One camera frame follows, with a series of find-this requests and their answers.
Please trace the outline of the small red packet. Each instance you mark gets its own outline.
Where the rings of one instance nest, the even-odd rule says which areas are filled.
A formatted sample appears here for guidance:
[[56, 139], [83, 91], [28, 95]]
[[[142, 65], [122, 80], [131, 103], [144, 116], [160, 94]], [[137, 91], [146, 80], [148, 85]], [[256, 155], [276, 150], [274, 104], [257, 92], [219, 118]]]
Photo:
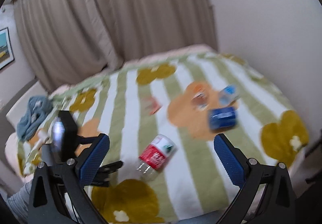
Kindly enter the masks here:
[[154, 115], [162, 107], [162, 105], [159, 103], [159, 101], [156, 98], [154, 98], [153, 96], [144, 98], [143, 106], [144, 106], [145, 111], [147, 111], [147, 113], [149, 115]]

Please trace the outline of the green striped floral blanket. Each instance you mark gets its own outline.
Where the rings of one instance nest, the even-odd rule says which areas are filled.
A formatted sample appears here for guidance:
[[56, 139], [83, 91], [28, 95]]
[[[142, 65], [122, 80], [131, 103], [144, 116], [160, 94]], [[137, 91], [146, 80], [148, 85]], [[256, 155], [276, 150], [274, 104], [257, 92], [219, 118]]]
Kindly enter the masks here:
[[[85, 122], [75, 111], [92, 107], [95, 89], [79, 94], [68, 110], [82, 136], [105, 133], [110, 150], [103, 164], [122, 161], [111, 175], [109, 188], [86, 186], [94, 206], [111, 223], [155, 223], [190, 219], [226, 208], [238, 192], [224, 170], [213, 147], [216, 134], [222, 132], [234, 146], [260, 163], [291, 166], [300, 150], [308, 144], [308, 131], [289, 101], [258, 73], [245, 65], [216, 53], [190, 54], [164, 63], [146, 65], [128, 71], [126, 81], [119, 76], [105, 102], [101, 118]], [[201, 84], [208, 94], [205, 110], [191, 104], [194, 88]], [[232, 106], [237, 125], [211, 130], [208, 111], [221, 108], [218, 93], [236, 85], [240, 97]], [[162, 105], [154, 115], [143, 106], [153, 96]], [[40, 162], [43, 145], [52, 142], [49, 132], [36, 131], [37, 140], [25, 160], [24, 170], [32, 175]], [[176, 145], [166, 166], [150, 181], [140, 178], [139, 155], [158, 135]]]

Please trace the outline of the blue-grey crumpled cloth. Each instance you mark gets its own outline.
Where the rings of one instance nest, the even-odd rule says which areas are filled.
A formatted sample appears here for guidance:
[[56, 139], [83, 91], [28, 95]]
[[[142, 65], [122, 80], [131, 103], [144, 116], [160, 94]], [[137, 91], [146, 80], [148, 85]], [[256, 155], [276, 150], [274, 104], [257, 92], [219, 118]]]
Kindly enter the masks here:
[[22, 142], [29, 141], [37, 128], [53, 109], [52, 101], [46, 96], [32, 96], [27, 103], [24, 116], [17, 125], [16, 133]]

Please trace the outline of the blue can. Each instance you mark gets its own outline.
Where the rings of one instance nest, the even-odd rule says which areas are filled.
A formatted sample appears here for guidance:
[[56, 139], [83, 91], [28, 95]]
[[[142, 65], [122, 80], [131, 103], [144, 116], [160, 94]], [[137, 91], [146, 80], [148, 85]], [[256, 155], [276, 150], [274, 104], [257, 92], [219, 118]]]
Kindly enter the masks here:
[[237, 125], [237, 112], [234, 107], [210, 109], [208, 125], [211, 130], [234, 127]]

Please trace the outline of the clear bottle with red label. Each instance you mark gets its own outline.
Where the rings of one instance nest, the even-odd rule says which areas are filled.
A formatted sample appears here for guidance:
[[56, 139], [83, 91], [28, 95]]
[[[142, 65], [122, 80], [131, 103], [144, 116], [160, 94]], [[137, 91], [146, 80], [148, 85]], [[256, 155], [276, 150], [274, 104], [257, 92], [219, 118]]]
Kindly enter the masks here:
[[177, 145], [170, 138], [158, 134], [138, 157], [140, 178], [146, 181], [154, 179], [176, 151]]

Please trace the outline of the beige curtain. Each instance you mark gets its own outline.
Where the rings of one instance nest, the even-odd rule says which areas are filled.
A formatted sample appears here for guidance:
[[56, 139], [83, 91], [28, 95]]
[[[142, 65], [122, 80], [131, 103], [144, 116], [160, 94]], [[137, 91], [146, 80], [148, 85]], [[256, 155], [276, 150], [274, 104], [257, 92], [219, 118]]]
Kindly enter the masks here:
[[25, 57], [48, 91], [129, 60], [217, 47], [210, 0], [13, 0]]

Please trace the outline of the clear plastic cup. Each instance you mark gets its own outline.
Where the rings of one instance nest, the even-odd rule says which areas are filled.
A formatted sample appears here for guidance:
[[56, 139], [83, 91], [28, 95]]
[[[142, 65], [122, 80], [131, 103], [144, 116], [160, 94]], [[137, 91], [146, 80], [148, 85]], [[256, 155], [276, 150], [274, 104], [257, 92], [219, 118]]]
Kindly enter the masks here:
[[201, 85], [197, 84], [193, 90], [194, 96], [191, 100], [191, 104], [195, 109], [203, 111], [208, 106], [208, 94], [207, 90]]

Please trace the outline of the framed wall picture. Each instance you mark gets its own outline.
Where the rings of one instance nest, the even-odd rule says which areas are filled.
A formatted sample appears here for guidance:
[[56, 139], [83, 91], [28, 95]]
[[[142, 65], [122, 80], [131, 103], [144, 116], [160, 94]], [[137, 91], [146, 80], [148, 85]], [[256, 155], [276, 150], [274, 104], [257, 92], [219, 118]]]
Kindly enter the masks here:
[[14, 61], [12, 52], [9, 29], [4, 28], [0, 31], [0, 70]]

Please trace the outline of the clear bottle with blue label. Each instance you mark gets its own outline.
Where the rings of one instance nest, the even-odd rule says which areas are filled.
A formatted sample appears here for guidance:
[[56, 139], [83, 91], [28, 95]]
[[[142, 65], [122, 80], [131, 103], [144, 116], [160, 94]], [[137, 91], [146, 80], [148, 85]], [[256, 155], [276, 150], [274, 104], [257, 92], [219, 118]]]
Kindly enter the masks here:
[[236, 85], [230, 84], [218, 93], [219, 104], [221, 106], [231, 105], [240, 97]]

